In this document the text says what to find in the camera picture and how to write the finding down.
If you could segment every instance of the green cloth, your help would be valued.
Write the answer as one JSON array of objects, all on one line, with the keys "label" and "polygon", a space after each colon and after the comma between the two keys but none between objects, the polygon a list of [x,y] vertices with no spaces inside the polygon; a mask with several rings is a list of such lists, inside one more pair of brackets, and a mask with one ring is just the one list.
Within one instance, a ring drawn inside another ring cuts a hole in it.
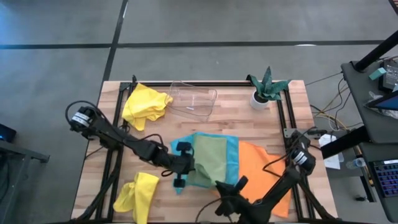
[{"label": "green cloth", "polygon": [[193,139],[195,171],[188,174],[190,185],[215,186],[215,181],[226,179],[226,138],[214,138],[196,134]]}]

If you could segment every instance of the concrete floor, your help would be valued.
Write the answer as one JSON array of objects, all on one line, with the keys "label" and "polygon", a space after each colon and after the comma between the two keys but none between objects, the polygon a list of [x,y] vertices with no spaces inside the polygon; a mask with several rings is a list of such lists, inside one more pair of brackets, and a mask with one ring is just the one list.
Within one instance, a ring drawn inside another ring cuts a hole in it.
[{"label": "concrete floor", "polygon": [[[2,0],[0,45],[110,44],[121,5],[122,0]],[[344,45],[345,40],[382,40],[397,29],[388,0],[129,1],[120,43],[335,40],[342,45],[117,49],[109,79],[130,80],[135,74],[140,80],[242,80],[247,74],[260,77],[270,65],[275,79],[308,83],[339,72],[341,63],[375,47]],[[397,48],[388,53],[393,54]],[[63,113],[72,101],[96,102],[108,55],[109,49],[0,50],[0,95],[5,96],[0,123],[18,130],[18,145],[51,155],[48,164],[32,163],[14,223],[69,219],[87,142],[68,130]],[[311,104],[325,106],[340,79],[308,86]],[[360,122],[351,99],[338,118],[347,125]],[[340,218],[388,223],[379,203],[352,199],[364,192],[359,178],[330,179],[330,184]]]}]

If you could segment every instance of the succulent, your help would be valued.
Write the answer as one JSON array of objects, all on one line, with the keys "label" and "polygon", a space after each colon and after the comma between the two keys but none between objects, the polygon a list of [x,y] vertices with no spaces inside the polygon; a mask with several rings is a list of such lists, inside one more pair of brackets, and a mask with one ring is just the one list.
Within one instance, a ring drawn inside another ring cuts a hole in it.
[{"label": "succulent", "polygon": [[286,90],[288,84],[291,80],[284,80],[279,82],[272,82],[271,76],[271,68],[268,66],[264,77],[262,78],[262,82],[259,82],[257,78],[253,75],[248,75],[247,80],[251,82],[257,89],[257,94],[260,98],[265,100],[281,100],[282,98],[279,95],[279,92],[282,90]]}]

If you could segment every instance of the orange cloth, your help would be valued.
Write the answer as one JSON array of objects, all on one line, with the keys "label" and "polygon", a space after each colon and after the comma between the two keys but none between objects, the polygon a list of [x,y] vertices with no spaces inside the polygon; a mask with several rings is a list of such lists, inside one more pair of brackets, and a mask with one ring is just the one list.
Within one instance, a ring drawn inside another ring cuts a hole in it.
[{"label": "orange cloth", "polygon": [[[260,146],[248,142],[239,141],[239,178],[245,175],[249,181],[241,191],[241,195],[248,198],[251,203],[256,199],[263,198],[269,189],[278,181],[278,177],[262,171],[269,162],[280,156],[268,155],[267,151]],[[282,175],[285,170],[285,161],[281,160],[269,167],[268,170]],[[272,209],[272,214],[287,218],[289,216],[291,190],[285,194],[280,202]]]}]

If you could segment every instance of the wooden table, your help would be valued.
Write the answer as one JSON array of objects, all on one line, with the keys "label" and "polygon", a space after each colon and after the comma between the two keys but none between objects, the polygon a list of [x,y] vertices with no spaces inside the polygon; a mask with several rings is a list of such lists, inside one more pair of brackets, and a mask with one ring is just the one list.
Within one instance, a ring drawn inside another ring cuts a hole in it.
[{"label": "wooden table", "polygon": [[[108,117],[113,120],[118,96],[120,82],[104,82],[98,107]],[[157,121],[147,121],[145,130],[142,132],[131,128],[131,134],[137,138],[148,134],[159,133],[162,135],[165,144],[170,147],[170,142],[174,139],[203,131],[213,134],[229,134],[239,137],[239,140],[251,142],[263,146],[270,154],[284,154],[284,142],[282,139],[280,120],[277,103],[270,102],[269,107],[264,111],[253,110],[249,105],[250,96],[254,90],[251,86],[240,87],[214,87],[217,89],[218,97],[215,107],[207,122],[199,122],[184,118],[172,113],[166,114]],[[158,91],[166,91],[167,87],[156,87]],[[298,128],[308,129],[314,126],[310,105],[304,82],[294,80],[289,84],[290,96],[294,107],[294,115]],[[289,116],[285,100],[283,100],[285,118],[287,126],[290,127]],[[99,148],[99,142],[90,142],[87,153]],[[329,180],[323,163],[322,154],[318,149],[310,148],[310,153],[317,158],[317,165],[313,174],[308,177],[308,182],[312,192],[319,202],[333,216],[337,217],[335,203],[331,193]],[[81,173],[80,184],[76,195],[72,218],[78,217],[85,210],[88,204],[100,189],[106,150],[93,154],[84,163]],[[160,177],[163,168],[153,167],[142,162],[131,150],[125,147],[121,175],[118,190],[126,182],[131,182],[136,172],[146,172]],[[154,195],[150,208],[149,222],[194,222],[195,217],[205,204],[216,199],[216,196],[207,189],[188,186],[185,187],[183,194],[176,195],[172,187],[173,176],[161,177]],[[108,198],[106,198],[104,210],[108,209]],[[307,213],[303,193],[300,190],[300,201],[304,214]],[[214,214],[218,204],[209,206],[201,214],[201,221],[228,222],[225,217],[217,217]],[[237,220],[237,215],[233,215],[233,220]],[[295,221],[297,220],[294,204],[290,204],[288,219],[271,216],[271,222]],[[132,213],[115,213],[114,222],[131,222]]]}]

